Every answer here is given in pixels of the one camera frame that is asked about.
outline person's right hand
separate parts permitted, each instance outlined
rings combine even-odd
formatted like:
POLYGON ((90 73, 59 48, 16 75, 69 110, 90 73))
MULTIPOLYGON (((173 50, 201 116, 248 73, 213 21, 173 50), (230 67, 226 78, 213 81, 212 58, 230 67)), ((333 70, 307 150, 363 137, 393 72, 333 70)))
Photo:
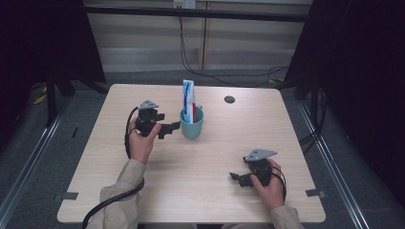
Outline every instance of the person's right hand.
MULTIPOLYGON (((281 170, 280 165, 277 164, 273 159, 268 157, 267 161, 270 162, 272 167, 281 170)), ((281 175, 280 171, 274 168, 272 169, 272 173, 278 176, 281 175)), ((270 210, 276 207, 284 206, 283 184, 277 177, 271 176, 268 186, 263 186, 260 180, 254 175, 251 175, 250 179, 259 193, 260 198, 270 210)))

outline person's left hand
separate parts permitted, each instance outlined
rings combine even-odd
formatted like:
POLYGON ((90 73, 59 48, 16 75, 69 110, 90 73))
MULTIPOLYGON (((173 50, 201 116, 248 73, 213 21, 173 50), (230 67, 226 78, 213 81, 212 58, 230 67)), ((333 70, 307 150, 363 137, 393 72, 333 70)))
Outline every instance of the person's left hand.
POLYGON ((157 123, 148 136, 142 136, 135 129, 136 120, 136 118, 132 119, 129 125, 129 148, 131 158, 146 164, 153 149, 153 141, 160 131, 161 124, 157 123))

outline toothpaste tube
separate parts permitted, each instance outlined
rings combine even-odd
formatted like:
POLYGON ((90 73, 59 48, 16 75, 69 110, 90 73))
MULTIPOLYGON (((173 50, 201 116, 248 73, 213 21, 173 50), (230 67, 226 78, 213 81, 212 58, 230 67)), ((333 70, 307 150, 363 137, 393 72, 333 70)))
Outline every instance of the toothpaste tube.
POLYGON ((182 102, 182 111, 184 121, 187 123, 196 122, 196 98, 194 96, 194 81, 186 80, 182 81, 183 85, 183 102, 182 102))

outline table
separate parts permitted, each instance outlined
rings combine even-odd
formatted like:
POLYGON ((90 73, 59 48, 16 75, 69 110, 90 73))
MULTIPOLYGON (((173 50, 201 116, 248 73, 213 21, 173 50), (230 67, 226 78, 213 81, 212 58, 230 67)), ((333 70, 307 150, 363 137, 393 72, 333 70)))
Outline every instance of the table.
MULTIPOLYGON (((286 205, 297 208, 300 220, 325 220, 319 197, 305 192, 315 187, 279 91, 196 86, 195 94, 204 110, 202 133, 191 140, 177 130, 155 140, 139 193, 139 222, 269 222, 256 190, 229 175, 249 172, 242 157, 254 148, 278 152, 273 158, 286 176, 286 205), (235 102, 226 103, 227 95, 235 102)), ((81 222, 99 203, 100 189, 116 182, 128 160, 128 115, 146 99, 166 114, 161 123, 179 120, 182 86, 112 86, 68 189, 77 199, 63 200, 59 221, 81 222)))

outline sleeve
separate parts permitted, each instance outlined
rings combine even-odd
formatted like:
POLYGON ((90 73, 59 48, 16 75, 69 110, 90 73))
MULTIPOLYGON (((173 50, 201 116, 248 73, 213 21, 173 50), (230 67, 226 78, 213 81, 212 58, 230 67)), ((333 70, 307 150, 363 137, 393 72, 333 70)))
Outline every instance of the sleeve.
POLYGON ((295 208, 280 206, 270 211, 271 222, 276 229, 303 229, 295 208))
MULTIPOLYGON (((142 182, 145 168, 141 162, 130 159, 123 167, 117 182, 101 189, 100 201, 135 189, 142 182)), ((137 228, 138 201, 139 197, 136 194, 111 203, 90 219, 87 228, 137 228)))

